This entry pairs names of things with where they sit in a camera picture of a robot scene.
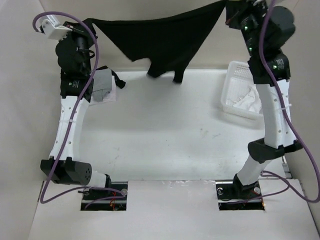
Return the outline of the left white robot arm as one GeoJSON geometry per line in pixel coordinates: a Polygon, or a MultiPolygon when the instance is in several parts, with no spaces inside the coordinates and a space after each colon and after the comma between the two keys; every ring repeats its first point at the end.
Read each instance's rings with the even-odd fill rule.
{"type": "Polygon", "coordinates": [[[60,119],[53,148],[48,159],[41,160],[40,169],[47,181],[62,185],[95,187],[100,199],[112,195],[108,176],[93,170],[80,158],[80,136],[83,121],[93,93],[93,75],[97,65],[91,59],[97,39],[94,31],[83,23],[65,22],[70,31],[61,39],[55,53],[60,71],[60,119]]]}

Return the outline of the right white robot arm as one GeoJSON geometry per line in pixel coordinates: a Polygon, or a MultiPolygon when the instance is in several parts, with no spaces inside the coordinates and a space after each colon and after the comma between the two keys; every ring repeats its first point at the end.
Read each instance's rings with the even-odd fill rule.
{"type": "Polygon", "coordinates": [[[274,159],[302,149],[291,130],[289,86],[290,64],[281,50],[296,31],[292,12],[271,6],[265,0],[228,0],[226,22],[240,30],[250,55],[249,70],[261,101],[264,137],[248,144],[249,156],[234,176],[232,192],[245,197],[260,173],[274,159]]]}

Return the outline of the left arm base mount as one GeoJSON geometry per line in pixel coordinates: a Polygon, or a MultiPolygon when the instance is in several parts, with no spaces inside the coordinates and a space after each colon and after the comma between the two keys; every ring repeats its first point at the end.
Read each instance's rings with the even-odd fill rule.
{"type": "Polygon", "coordinates": [[[78,191],[82,194],[80,210],[81,211],[126,211],[128,196],[127,181],[112,182],[110,188],[112,190],[94,190],[85,189],[78,191]]]}

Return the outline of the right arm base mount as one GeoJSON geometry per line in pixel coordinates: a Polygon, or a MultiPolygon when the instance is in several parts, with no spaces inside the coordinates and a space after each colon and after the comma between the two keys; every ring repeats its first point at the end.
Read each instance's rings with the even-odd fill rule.
{"type": "Polygon", "coordinates": [[[265,210],[258,181],[245,188],[238,188],[233,181],[217,181],[215,186],[220,211],[265,210]]]}

